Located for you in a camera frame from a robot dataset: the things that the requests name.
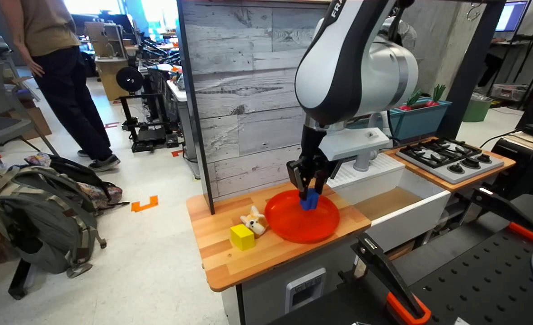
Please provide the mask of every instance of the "red circular plate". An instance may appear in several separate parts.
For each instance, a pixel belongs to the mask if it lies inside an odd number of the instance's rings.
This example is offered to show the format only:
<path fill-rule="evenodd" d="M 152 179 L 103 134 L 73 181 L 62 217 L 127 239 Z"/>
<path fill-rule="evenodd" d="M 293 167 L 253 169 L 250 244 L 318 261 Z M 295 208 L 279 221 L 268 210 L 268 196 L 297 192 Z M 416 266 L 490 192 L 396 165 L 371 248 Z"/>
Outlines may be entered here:
<path fill-rule="evenodd" d="M 333 201 L 320 198 L 317 210 L 302 210 L 297 190 L 282 192 L 266 205 L 270 230 L 290 243 L 315 244 L 329 239 L 340 214 Z"/>

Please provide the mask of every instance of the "orange clamp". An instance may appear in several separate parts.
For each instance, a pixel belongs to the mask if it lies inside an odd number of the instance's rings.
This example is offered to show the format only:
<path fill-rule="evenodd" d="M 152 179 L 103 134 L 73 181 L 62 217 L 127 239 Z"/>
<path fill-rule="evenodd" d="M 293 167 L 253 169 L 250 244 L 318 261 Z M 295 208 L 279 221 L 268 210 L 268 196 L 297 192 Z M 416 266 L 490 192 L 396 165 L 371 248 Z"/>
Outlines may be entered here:
<path fill-rule="evenodd" d="M 405 306 L 393 293 L 389 293 L 389 297 L 387 297 L 387 306 L 391 308 L 394 317 L 405 325 L 425 325 L 425 324 L 429 324 L 429 320 L 432 319 L 432 311 L 418 297 L 414 297 L 414 300 L 423 309 L 421 319 L 412 317 L 411 311 L 405 309 Z"/>
<path fill-rule="evenodd" d="M 523 228 L 521 225 L 517 225 L 517 223 L 510 223 L 510 225 L 508 225 L 508 230 L 510 230 L 512 234 L 515 234 L 517 237 L 523 237 L 523 239 L 533 243 L 533 232 Z"/>
<path fill-rule="evenodd" d="M 145 205 L 145 207 L 141 207 L 141 203 L 132 203 L 132 212 L 134 212 L 134 214 L 141 214 L 141 212 L 145 212 L 145 210 L 152 210 L 152 208 L 156 208 L 156 207 L 159 207 L 159 198 L 158 198 L 158 196 L 150 198 L 150 203 Z"/>

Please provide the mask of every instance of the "person's leg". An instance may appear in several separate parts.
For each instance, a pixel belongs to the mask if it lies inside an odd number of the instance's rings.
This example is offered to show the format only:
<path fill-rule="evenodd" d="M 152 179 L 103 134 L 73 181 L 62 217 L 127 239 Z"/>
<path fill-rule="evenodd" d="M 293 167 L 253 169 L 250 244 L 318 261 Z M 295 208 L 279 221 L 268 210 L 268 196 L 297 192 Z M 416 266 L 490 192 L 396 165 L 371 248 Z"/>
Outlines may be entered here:
<path fill-rule="evenodd" d="M 85 64 L 84 64 L 84 57 L 80 55 L 78 66 L 76 66 L 76 100 L 82 107 L 82 113 L 85 114 L 85 118 L 91 122 L 93 131 L 96 131 L 105 143 L 111 147 L 107 131 L 103 127 L 103 120 L 100 116 L 100 111 L 96 107 L 96 104 L 93 102 L 93 96 L 87 89 L 87 75 L 85 75 Z"/>
<path fill-rule="evenodd" d="M 93 129 L 85 109 L 78 104 L 78 49 L 58 51 L 49 57 L 35 59 L 46 71 L 42 78 L 35 78 L 53 113 L 76 140 L 76 143 L 96 161 L 113 156 L 109 143 Z"/>

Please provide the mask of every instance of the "concrete floor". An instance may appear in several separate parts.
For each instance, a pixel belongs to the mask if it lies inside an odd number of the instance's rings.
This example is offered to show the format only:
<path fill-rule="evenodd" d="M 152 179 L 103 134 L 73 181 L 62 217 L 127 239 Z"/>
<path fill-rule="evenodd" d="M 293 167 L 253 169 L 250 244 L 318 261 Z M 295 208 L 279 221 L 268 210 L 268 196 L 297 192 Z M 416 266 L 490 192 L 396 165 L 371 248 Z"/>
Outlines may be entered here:
<path fill-rule="evenodd" d="M 109 129 L 109 136 L 122 167 L 103 179 L 120 185 L 125 201 L 147 203 L 150 196 L 159 196 L 159 208 L 143 214 L 118 208 L 103 216 L 100 232 L 109 248 L 96 250 L 94 268 L 75 281 L 66 275 L 33 273 L 31 293 L 20 302 L 8 295 L 17 261 L 2 264 L 0 324 L 228 324 L 221 297 L 206 286 L 187 212 L 187 199 L 201 196 L 201 183 L 183 160 L 172 158 L 172 151 L 134 156 L 127 133 L 122 133 L 122 107 L 107 102 L 98 82 L 91 82 L 91 89 L 103 122 L 118 124 Z M 87 160 L 76 156 L 78 147 L 47 105 L 40 102 L 40 107 L 53 129 L 49 140 L 57 151 L 87 165 Z M 496 109 L 485 124 L 465 124 L 459 140 L 479 147 L 485 140 L 512 131 L 519 118 L 521 113 Z M 2 149 L 8 165 L 22 163 L 29 154 L 33 151 L 22 143 Z"/>

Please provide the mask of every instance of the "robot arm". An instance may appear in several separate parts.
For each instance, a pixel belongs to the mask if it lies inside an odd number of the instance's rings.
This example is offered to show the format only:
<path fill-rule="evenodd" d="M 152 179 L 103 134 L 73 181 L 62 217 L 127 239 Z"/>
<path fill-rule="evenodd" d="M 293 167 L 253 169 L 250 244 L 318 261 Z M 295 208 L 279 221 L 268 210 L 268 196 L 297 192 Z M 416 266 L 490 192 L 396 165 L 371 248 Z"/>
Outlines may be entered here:
<path fill-rule="evenodd" d="M 340 167 L 337 156 L 328 158 L 322 151 L 328 127 L 396 107 L 416 87 L 414 57 L 376 39 L 393 6 L 394 0 L 335 0 L 299 66 L 297 98 L 308 122 L 302 156 L 288 163 L 288 172 L 302 201 L 313 179 L 315 192 L 322 194 Z"/>

